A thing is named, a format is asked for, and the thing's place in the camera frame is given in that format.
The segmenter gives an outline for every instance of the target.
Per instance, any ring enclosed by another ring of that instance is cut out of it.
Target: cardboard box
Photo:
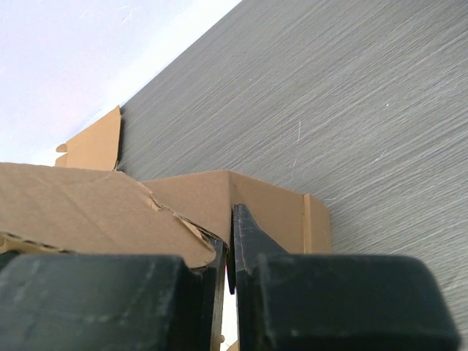
[[[121,131],[120,108],[116,107],[100,120],[57,147],[64,152],[56,167],[115,170],[118,163]]]
[[[116,171],[0,163],[0,252],[178,254],[191,268],[230,244],[247,205],[291,253],[330,252],[327,208],[309,194],[226,170],[139,183]]]

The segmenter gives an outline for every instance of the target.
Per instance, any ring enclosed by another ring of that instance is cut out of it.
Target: scratch
[[[142,279],[142,282],[140,283],[140,287],[136,290],[135,295],[133,296],[132,300],[130,300],[128,307],[125,309],[124,313],[121,316],[121,325],[124,324],[126,320],[130,317],[133,308],[135,307],[137,302],[144,296],[148,288],[148,284],[153,279],[155,268],[156,264],[152,262],[149,265],[148,270],[146,271]]]
[[[299,133],[298,133],[298,141],[301,139],[301,120],[299,120]]]
[[[290,179],[293,177],[296,161],[297,161],[297,159],[294,159],[294,163],[292,164]]]
[[[371,164],[379,161],[382,157],[384,157],[386,152],[387,152],[387,149],[385,149],[379,157],[377,157],[374,161],[372,161]]]

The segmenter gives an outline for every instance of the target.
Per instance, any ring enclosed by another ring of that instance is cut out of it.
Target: gray brushed metal surface
[[[228,168],[410,254],[468,335],[468,3],[244,0],[123,107],[137,179]]]

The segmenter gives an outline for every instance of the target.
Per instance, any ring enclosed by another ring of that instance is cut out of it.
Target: ceiling
[[[53,164],[238,2],[0,1],[0,161]]]

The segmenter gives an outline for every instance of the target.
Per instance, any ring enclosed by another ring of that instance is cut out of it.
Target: torn cardboard
[[[56,167],[89,170],[115,170],[121,129],[120,108],[116,107],[97,122],[72,137],[56,151]]]
[[[230,244],[245,204],[291,253],[331,252],[327,208],[311,195],[226,170],[139,183],[121,172],[0,163],[0,252],[177,254],[191,268]]]
[[[299,194],[257,179],[217,170],[144,182],[155,198],[225,243],[232,205],[243,203],[255,221],[290,253],[331,252],[328,209]]]

